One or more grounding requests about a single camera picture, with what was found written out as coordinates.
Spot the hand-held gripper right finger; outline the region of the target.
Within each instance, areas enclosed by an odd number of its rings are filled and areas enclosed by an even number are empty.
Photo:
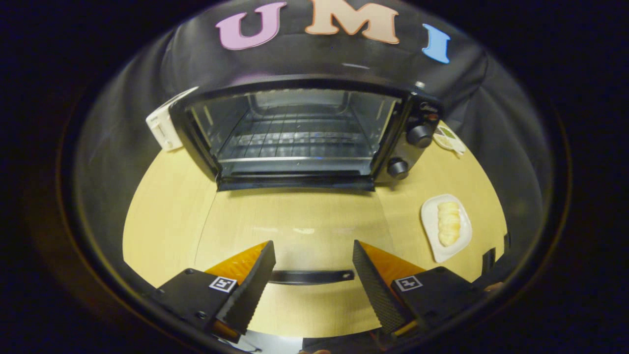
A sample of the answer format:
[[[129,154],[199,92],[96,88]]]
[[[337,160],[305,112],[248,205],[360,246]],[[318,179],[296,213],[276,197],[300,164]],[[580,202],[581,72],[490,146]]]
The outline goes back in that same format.
[[[486,295],[446,267],[426,270],[361,240],[352,261],[382,332],[395,339],[438,329]]]

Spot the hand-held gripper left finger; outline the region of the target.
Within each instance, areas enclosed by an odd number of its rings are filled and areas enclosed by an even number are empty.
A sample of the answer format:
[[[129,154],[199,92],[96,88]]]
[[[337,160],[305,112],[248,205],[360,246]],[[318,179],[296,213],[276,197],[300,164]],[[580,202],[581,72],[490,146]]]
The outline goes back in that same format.
[[[268,240],[206,271],[186,268],[148,295],[177,320],[203,334],[238,343],[275,264],[274,242]]]

